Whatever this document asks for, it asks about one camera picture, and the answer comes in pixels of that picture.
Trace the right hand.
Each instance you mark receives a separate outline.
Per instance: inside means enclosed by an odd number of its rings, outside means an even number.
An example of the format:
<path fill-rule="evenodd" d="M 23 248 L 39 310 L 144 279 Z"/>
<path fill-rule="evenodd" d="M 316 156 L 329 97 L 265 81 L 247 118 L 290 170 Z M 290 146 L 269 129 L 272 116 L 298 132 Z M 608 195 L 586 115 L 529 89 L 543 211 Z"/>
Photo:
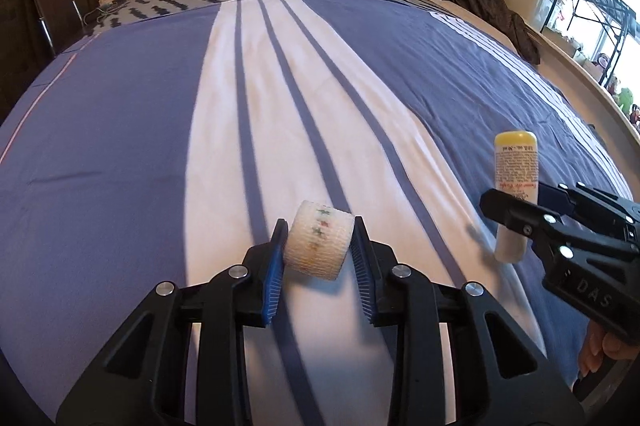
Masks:
<path fill-rule="evenodd" d="M 605 357 L 623 361 L 634 360 L 638 354 L 638 345 L 628 345 L 612 332 L 605 331 L 600 324 L 590 321 L 582 349 L 578 354 L 579 374 L 585 377 L 589 373 L 597 372 Z"/>

